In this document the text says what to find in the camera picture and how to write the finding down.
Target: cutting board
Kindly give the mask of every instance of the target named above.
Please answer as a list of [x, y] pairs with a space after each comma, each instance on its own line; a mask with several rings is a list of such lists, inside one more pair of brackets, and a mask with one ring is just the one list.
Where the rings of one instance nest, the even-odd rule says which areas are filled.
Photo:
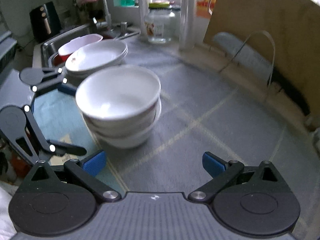
[[[303, 94], [312, 115], [320, 115], [320, 6], [311, 0], [217, 0], [204, 42], [229, 32], [245, 40], [266, 30], [276, 44], [275, 65]], [[249, 45], [269, 61], [272, 46], [262, 35]]]

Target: metal screw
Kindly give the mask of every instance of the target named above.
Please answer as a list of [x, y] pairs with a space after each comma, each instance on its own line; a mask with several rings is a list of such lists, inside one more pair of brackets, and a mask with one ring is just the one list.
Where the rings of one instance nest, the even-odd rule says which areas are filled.
[[194, 191], [194, 192], [191, 192], [190, 196], [194, 199], [201, 200], [201, 199], [204, 199], [207, 195], [202, 191]]
[[103, 196], [107, 199], [115, 199], [118, 197], [118, 195], [119, 193], [113, 190], [108, 190], [103, 193]]

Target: white plate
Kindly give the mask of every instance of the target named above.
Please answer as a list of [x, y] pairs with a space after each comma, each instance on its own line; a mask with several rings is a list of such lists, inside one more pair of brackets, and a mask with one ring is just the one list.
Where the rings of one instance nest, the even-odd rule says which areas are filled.
[[97, 67], [97, 68], [94, 68], [94, 69], [91, 69], [91, 70], [88, 70], [86, 72], [72, 72], [72, 71], [68, 71], [67, 70], [67, 73], [69, 76], [71, 77], [75, 77], [75, 78], [80, 78], [80, 79], [85, 79], [87, 78], [88, 76], [90, 76], [91, 74], [101, 70], [101, 69], [104, 69], [104, 68], [107, 68], [107, 67], [111, 67], [111, 66], [117, 66], [117, 65], [121, 65], [122, 63], [124, 63], [124, 57], [128, 54], [128, 50], [118, 59], [110, 62], [110, 64], [106, 64], [104, 66], [101, 66], [101, 67]]
[[[119, 137], [127, 137], [129, 135], [140, 132], [147, 127], [149, 127], [155, 117], [156, 111], [158, 109], [158, 105], [160, 103], [160, 98], [157, 103], [154, 105], [153, 109], [151, 109], [146, 115], [135, 116], [126, 120], [115, 121], [115, 122], [104, 122], [100, 121], [98, 125], [96, 124], [97, 120], [90, 119], [86, 115], [83, 115], [83, 118], [87, 124], [87, 127], [92, 132], [97, 132], [103, 136], [110, 138], [119, 138]], [[106, 125], [112, 123], [109, 127], [102, 127], [101, 125]]]
[[155, 126], [155, 124], [158, 122], [160, 115], [161, 115], [161, 100], [159, 100], [159, 104], [157, 105], [157, 110], [156, 110], [156, 117], [153, 123], [144, 129], [141, 132], [138, 132], [136, 134], [133, 134], [128, 137], [123, 137], [123, 138], [108, 138], [103, 135], [100, 135], [99, 133], [94, 132], [94, 134], [101, 140], [107, 142], [108, 144], [120, 148], [120, 149], [128, 149], [128, 148], [133, 148], [137, 147], [140, 144], [144, 143], [149, 136], [151, 135], [152, 129]]
[[94, 68], [103, 67], [122, 57], [128, 49], [125, 42], [120, 40], [104, 40], [81, 47], [66, 61], [69, 72], [87, 72]]
[[76, 103], [88, 117], [116, 121], [143, 113], [160, 95], [160, 80], [147, 68], [108, 67], [86, 78], [76, 91]]

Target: white pipe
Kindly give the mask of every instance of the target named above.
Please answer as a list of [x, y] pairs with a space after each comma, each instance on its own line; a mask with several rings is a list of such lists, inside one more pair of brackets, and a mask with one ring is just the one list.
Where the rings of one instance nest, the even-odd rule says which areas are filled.
[[138, 0], [139, 1], [139, 12], [140, 12], [140, 34], [144, 37], [147, 36], [147, 29], [144, 24], [144, 17], [149, 13], [149, 2], [150, 0]]
[[196, 0], [181, 0], [179, 49], [192, 49], [195, 45], [194, 22]]

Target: stack of plates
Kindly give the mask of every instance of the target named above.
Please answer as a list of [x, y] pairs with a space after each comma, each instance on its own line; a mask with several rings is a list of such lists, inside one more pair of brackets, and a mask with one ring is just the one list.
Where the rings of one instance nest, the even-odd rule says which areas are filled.
[[103, 68], [119, 65], [128, 54], [128, 46], [120, 40], [103, 40], [81, 47], [66, 61], [70, 76], [86, 78]]
[[160, 118], [160, 81], [152, 71], [133, 65], [100, 70], [86, 78], [76, 103], [88, 128], [118, 148], [148, 139]]

